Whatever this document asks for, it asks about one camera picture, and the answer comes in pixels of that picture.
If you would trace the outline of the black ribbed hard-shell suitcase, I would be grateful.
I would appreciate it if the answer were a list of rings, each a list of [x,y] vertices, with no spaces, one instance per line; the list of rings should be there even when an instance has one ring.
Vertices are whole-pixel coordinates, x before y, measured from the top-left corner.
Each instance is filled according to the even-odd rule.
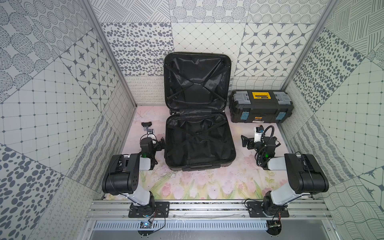
[[[165,153],[172,171],[228,167],[236,148],[225,114],[231,59],[224,54],[168,54],[164,59]]]

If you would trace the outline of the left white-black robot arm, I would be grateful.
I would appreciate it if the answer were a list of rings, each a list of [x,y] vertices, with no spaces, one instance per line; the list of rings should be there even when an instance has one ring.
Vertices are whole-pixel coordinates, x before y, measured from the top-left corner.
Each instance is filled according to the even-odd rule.
[[[139,184],[140,172],[152,171],[156,152],[165,148],[165,140],[151,137],[140,140],[141,152],[129,155],[113,155],[102,180],[102,191],[113,196],[122,195],[130,200],[135,214],[151,217],[157,213],[152,192]]]

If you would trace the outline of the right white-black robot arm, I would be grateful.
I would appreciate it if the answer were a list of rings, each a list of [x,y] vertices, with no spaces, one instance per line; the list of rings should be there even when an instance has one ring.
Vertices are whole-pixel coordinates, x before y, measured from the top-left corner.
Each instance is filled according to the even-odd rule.
[[[251,218],[288,218],[288,204],[305,196],[325,193],[329,181],[311,154],[284,154],[275,156],[281,144],[276,137],[247,138],[241,136],[242,146],[256,151],[256,162],[266,171],[287,172],[288,182],[276,190],[266,192],[262,201],[245,200]]]

